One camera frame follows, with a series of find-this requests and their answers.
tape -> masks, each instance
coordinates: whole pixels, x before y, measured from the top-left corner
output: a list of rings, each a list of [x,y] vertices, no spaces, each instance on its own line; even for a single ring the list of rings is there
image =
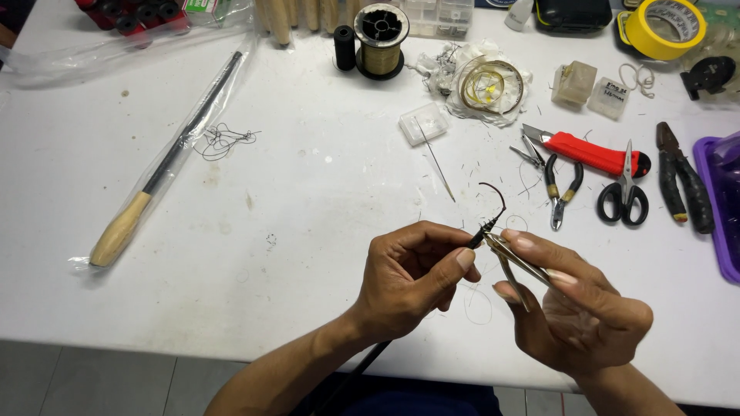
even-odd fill
[[[707,32],[701,12],[686,0],[646,0],[634,12],[621,12],[617,18],[622,41],[660,61],[685,54]]]

purple tray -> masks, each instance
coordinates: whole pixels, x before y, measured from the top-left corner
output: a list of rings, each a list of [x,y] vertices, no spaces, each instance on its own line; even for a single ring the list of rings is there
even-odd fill
[[[740,284],[740,270],[735,268],[730,257],[730,248],[724,236],[723,221],[717,205],[715,187],[712,183],[710,167],[707,162],[707,148],[719,139],[719,137],[705,137],[694,144],[693,152],[696,159],[696,173],[704,181],[704,185],[709,192],[709,199],[712,201],[712,212],[714,213],[714,223],[716,225],[712,233],[712,240],[714,240],[714,251],[717,253],[719,271],[727,281]]]

yellow tape roll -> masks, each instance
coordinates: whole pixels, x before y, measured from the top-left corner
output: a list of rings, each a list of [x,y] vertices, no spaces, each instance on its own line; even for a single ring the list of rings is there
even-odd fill
[[[657,24],[669,27],[672,36],[656,33],[653,28]],[[641,53],[669,61],[702,41],[707,22],[699,9],[686,0],[646,0],[627,18],[625,32],[632,46]]]

black-handled scissors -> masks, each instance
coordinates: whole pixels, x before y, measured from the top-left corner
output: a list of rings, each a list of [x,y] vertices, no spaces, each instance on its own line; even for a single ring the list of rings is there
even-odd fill
[[[622,219],[627,225],[640,225],[648,217],[648,197],[632,181],[632,140],[627,144],[627,153],[625,154],[625,167],[622,169],[622,176],[617,182],[610,184],[599,194],[599,200],[596,203],[596,213],[603,221],[615,222]],[[606,198],[611,195],[614,204],[614,215],[611,217],[604,212]],[[640,216],[637,220],[632,221],[630,214],[632,207],[637,200],[640,203]]]

needle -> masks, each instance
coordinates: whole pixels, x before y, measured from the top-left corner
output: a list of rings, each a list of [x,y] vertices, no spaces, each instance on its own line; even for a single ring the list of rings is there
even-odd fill
[[[421,132],[421,136],[424,137],[424,142],[426,142],[426,146],[429,148],[431,157],[434,159],[434,163],[437,164],[437,169],[440,171],[440,176],[442,176],[442,182],[445,184],[445,189],[447,190],[447,193],[450,194],[450,198],[452,198],[452,202],[456,202],[455,197],[452,195],[452,191],[450,190],[450,186],[447,185],[447,179],[445,179],[445,174],[442,173],[440,162],[437,161],[437,157],[434,155],[434,152],[431,151],[431,145],[429,144],[429,140],[426,139],[426,134],[424,134],[424,129],[421,128],[421,124],[419,124],[419,121],[416,119],[416,117],[414,117],[414,121],[417,122],[417,126],[419,126],[419,131]]]

